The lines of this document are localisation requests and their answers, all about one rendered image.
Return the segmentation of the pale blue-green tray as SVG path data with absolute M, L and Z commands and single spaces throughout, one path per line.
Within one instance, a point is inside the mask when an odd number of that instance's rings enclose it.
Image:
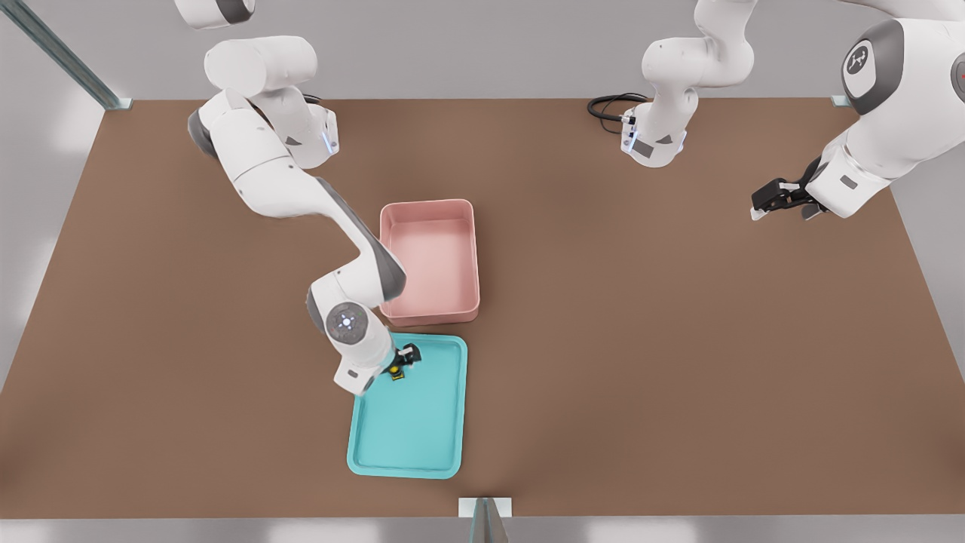
M 421 360 L 388 374 L 353 406 L 347 464 L 362 477 L 449 479 L 461 468 L 468 347 L 458 336 L 391 334 Z

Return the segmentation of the pink plastic box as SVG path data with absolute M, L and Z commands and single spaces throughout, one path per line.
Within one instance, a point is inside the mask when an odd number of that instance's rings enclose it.
M 381 313 L 396 327 L 472 322 L 479 314 L 478 244 L 465 199 L 383 206 L 380 241 L 406 269 L 406 287 Z

